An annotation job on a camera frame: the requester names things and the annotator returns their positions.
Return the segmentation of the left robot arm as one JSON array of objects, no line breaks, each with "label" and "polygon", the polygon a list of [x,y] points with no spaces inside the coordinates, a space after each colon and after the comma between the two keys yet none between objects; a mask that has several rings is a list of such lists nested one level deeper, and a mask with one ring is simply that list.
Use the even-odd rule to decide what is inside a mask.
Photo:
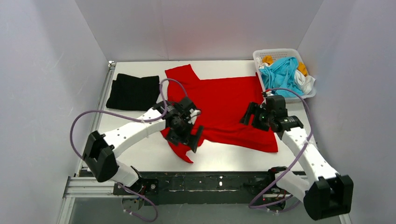
[{"label": "left robot arm", "polygon": [[131,187],[140,182],[142,176],[134,167],[117,158],[132,145],[165,129],[168,130],[165,139],[169,143],[183,144],[196,152],[204,127],[199,126],[196,133],[192,130],[200,114],[201,109],[188,97],[176,103],[167,100],[157,103],[121,127],[105,133],[92,132],[82,159],[98,182],[114,181]]}]

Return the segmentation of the red t-shirt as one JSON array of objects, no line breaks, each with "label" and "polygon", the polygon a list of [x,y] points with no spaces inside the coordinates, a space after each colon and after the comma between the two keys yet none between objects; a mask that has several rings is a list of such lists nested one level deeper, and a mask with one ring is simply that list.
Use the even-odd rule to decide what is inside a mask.
[{"label": "red t-shirt", "polygon": [[199,126],[204,127],[198,146],[207,140],[266,153],[278,152],[272,131],[261,131],[240,123],[249,103],[263,101],[257,76],[201,80],[189,64],[168,69],[165,74],[179,82],[169,83],[168,100],[179,102],[188,96],[201,110],[192,130],[195,134]]}]

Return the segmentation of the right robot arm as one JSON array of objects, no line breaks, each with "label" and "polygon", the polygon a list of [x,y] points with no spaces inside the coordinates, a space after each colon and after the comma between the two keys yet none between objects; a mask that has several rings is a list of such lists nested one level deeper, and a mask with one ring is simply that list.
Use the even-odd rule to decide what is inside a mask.
[{"label": "right robot arm", "polygon": [[353,180],[348,175],[341,175],[324,159],[311,142],[312,133],[306,132],[297,116],[288,114],[284,97],[266,95],[261,104],[249,103],[240,122],[259,130],[273,131],[295,156],[288,167],[273,167],[268,170],[271,182],[251,200],[249,208],[267,208],[278,204],[254,204],[276,186],[301,202],[313,220],[344,215],[351,211]]}]

